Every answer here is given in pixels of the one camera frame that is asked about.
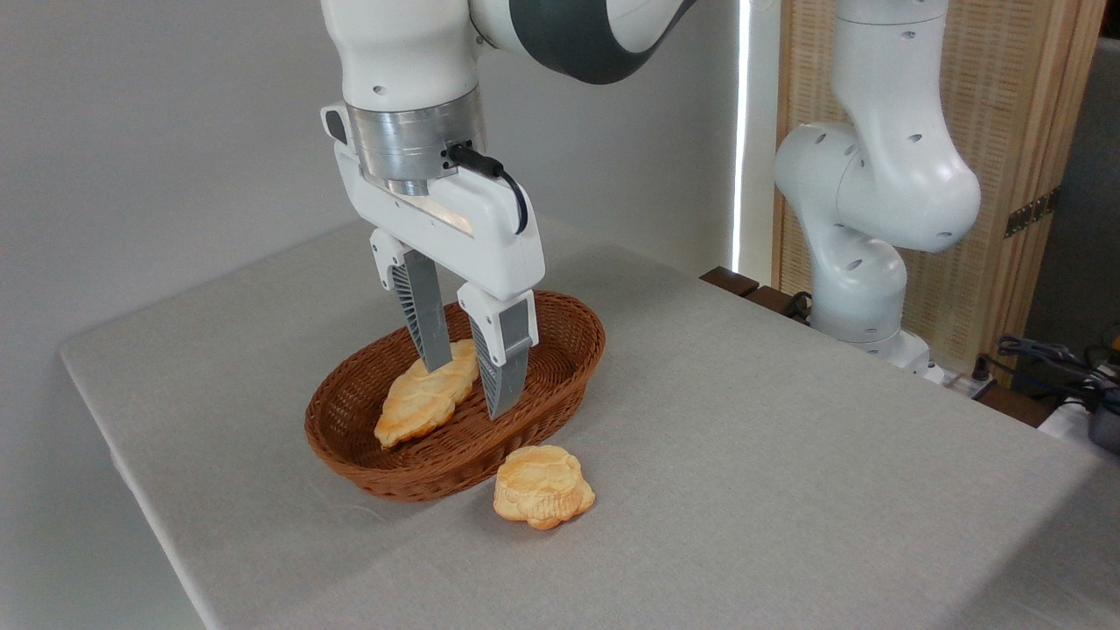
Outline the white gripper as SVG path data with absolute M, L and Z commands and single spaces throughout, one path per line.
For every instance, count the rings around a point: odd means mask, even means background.
M 343 104 L 321 108 L 321 123 L 332 136 L 353 209 L 381 229 L 368 239 L 381 286 L 395 294 L 424 370 L 431 373 L 452 361 L 439 263 L 466 281 L 458 302 L 472 319 L 489 417 L 508 413 L 528 382 L 529 349 L 536 346 L 532 288 L 545 274 L 528 193 L 459 169 L 429 182 L 427 195 L 396 194 L 361 172 Z

